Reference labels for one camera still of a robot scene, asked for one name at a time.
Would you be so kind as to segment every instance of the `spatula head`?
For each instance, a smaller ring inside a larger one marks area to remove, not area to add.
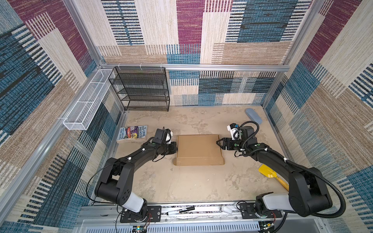
[[[274,177],[277,177],[277,173],[275,171],[273,171],[270,167],[268,167],[267,165],[264,165],[262,164],[262,166],[259,167],[258,171],[269,177],[269,178],[274,178]]]

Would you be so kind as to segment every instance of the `white mesh basket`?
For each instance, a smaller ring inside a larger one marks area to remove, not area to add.
[[[110,69],[100,69],[88,84],[79,100],[71,109],[63,124],[68,130],[87,130],[107,90],[110,78],[115,78]]]

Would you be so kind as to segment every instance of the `brown cardboard box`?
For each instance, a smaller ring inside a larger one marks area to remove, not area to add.
[[[224,165],[221,148],[216,144],[219,135],[179,135],[176,166]]]

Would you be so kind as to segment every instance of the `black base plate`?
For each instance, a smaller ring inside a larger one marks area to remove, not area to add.
[[[254,203],[241,203],[241,204],[239,204],[239,208],[241,210],[244,210],[243,212],[241,211],[241,215],[242,215],[243,219],[259,218],[255,214]],[[272,212],[276,215],[276,218],[281,218],[282,217],[281,211],[272,210]],[[270,213],[267,218],[273,218],[273,214]]]
[[[160,222],[161,221],[161,210],[162,206],[160,205],[152,205],[148,206],[148,213],[151,214],[150,222]],[[135,223],[135,219],[138,217],[132,215],[130,211],[123,212],[124,214],[120,216],[120,222],[121,223]],[[143,223],[146,223],[149,219],[149,214],[147,214],[146,218],[142,221]]]

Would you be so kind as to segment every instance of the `book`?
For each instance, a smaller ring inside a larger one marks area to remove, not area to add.
[[[122,127],[119,129],[117,143],[131,139],[144,139],[146,137],[147,128],[147,125]]]

